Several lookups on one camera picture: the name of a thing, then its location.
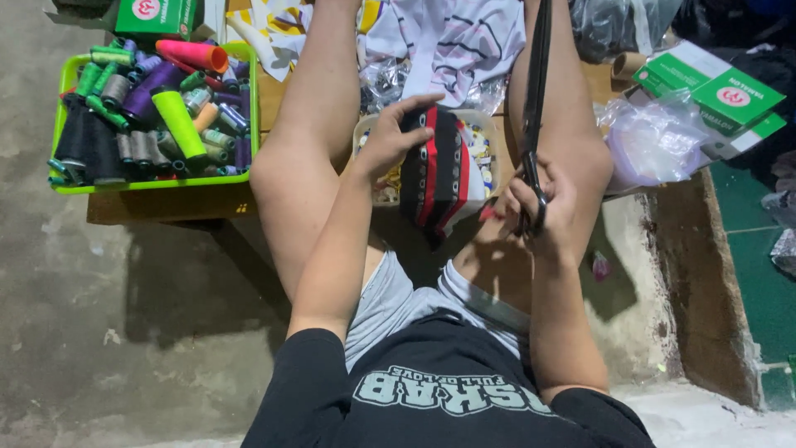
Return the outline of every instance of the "black scissors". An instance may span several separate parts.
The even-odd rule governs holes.
[[[522,180],[531,186],[539,199],[539,210],[533,224],[528,212],[520,213],[520,220],[514,234],[518,237],[523,234],[536,236],[544,227],[544,215],[547,211],[548,197],[539,185],[537,172],[537,146],[539,144],[539,130],[541,129],[542,106],[544,103],[544,85],[547,81],[548,57],[550,54],[550,27],[552,9],[550,0],[541,0],[537,23],[533,30],[533,43],[531,44],[531,61],[528,68],[528,92],[525,98],[525,114],[523,115],[525,127],[525,149],[522,152]]]

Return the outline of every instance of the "person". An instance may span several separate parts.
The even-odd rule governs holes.
[[[540,134],[552,200],[533,240],[510,235],[537,202],[520,179],[442,269],[415,290],[369,231],[376,179],[429,130],[401,133],[414,96],[382,111],[357,158],[350,150],[359,84],[351,30],[359,0],[317,0],[301,61],[250,183],[293,305],[287,340],[243,446],[652,446],[638,416],[608,395],[577,266],[612,163],[595,127],[567,0],[554,0]],[[533,35],[537,0],[526,0]],[[529,46],[509,86],[522,136]],[[499,300],[494,276],[501,273]]]

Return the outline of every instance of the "green plastic basket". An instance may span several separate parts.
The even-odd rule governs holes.
[[[252,158],[259,148],[259,101],[257,96],[257,56],[254,49],[246,44],[227,44],[222,45],[221,48],[225,49],[230,56],[237,58],[240,61],[248,61],[251,64],[249,72],[249,79],[252,80],[251,94],[252,94]],[[66,92],[72,87],[77,85],[77,68],[81,65],[86,65],[91,61],[91,56],[88,54],[80,54],[70,57],[60,70],[60,84],[58,86],[59,92]],[[55,114],[55,130],[53,132],[53,150],[50,157],[55,155],[60,134],[64,130],[64,123],[66,122],[66,107],[58,100],[58,109]],[[49,175],[58,177],[60,174],[53,170],[49,171]],[[77,195],[82,193],[95,193],[101,191],[125,191],[125,190],[146,190],[150,188],[171,188],[171,187],[192,187],[194,185],[221,185],[223,183],[240,183],[248,181],[248,172],[242,175],[234,176],[217,176],[217,177],[203,177],[196,179],[176,179],[176,180],[153,180],[149,182],[131,182],[131,183],[117,183],[111,185],[99,185],[95,187],[55,187],[52,188],[63,195]]]

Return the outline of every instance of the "cardboard tube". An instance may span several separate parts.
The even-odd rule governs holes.
[[[630,81],[633,75],[646,64],[646,56],[640,53],[622,53],[614,61],[611,68],[611,78],[620,81]]]

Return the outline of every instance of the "clothing pile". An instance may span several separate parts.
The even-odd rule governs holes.
[[[273,57],[261,63],[266,72],[283,81],[299,61],[313,6],[283,0],[281,4],[289,5],[285,9],[267,10],[260,2],[252,1],[251,14],[229,14],[244,22],[248,19],[267,35]],[[228,40],[236,40],[235,34],[232,30]],[[372,73],[369,66],[385,60],[410,62],[398,99],[441,92],[445,99],[440,104],[458,108],[474,87],[505,79],[524,47],[524,3],[520,0],[363,0],[357,15],[357,58],[363,72]]]

